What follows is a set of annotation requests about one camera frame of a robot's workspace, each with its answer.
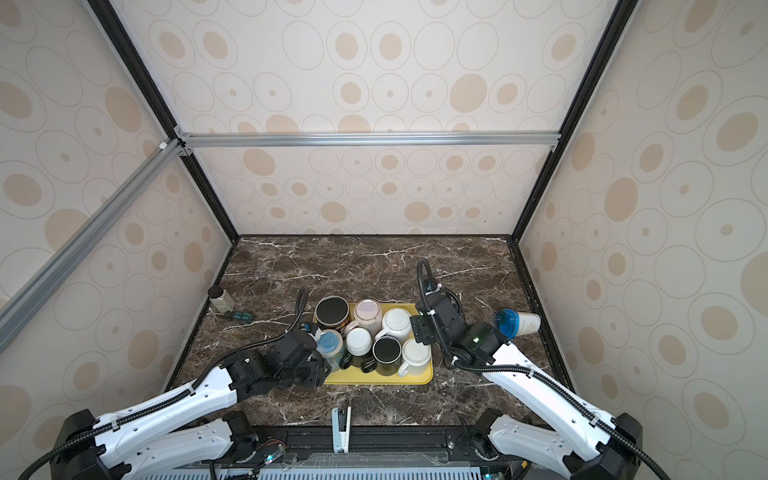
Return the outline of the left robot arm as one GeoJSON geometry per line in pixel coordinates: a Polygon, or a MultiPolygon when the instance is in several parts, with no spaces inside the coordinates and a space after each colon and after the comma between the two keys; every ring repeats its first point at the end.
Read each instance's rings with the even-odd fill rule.
{"type": "Polygon", "coordinates": [[[88,409],[65,420],[55,446],[19,477],[48,465],[53,479],[118,479],[127,458],[151,442],[210,413],[274,389],[321,386],[331,367],[317,350],[317,325],[301,321],[310,290],[299,290],[294,320],[277,337],[235,348],[198,376],[141,404],[95,417],[88,409]]]}

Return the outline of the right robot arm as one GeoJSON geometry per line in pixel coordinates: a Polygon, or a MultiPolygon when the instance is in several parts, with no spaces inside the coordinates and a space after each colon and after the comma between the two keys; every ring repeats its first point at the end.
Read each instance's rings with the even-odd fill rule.
{"type": "Polygon", "coordinates": [[[643,451],[643,428],[633,416],[614,417],[590,404],[515,345],[515,339],[539,331],[539,315],[502,309],[492,324],[469,324],[459,296],[437,281],[425,258],[417,262],[416,282],[416,341],[438,345],[447,368],[484,377],[545,423],[536,427],[486,411],[470,435],[480,457],[519,457],[567,479],[632,479],[642,465],[667,478],[643,451]]]}

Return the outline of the black mug red inside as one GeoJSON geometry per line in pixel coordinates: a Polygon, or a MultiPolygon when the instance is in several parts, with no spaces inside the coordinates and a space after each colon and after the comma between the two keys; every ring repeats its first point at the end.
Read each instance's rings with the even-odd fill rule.
{"type": "Polygon", "coordinates": [[[401,365],[401,343],[395,337],[385,335],[374,342],[360,369],[365,374],[376,372],[382,376],[393,376],[398,373],[401,365]]]}

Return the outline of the blue butterfly mug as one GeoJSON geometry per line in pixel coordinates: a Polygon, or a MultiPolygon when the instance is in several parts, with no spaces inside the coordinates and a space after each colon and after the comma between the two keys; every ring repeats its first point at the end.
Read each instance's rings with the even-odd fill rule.
{"type": "Polygon", "coordinates": [[[338,371],[346,352],[341,333],[337,330],[322,330],[317,340],[317,351],[329,363],[332,372],[338,371]]]}

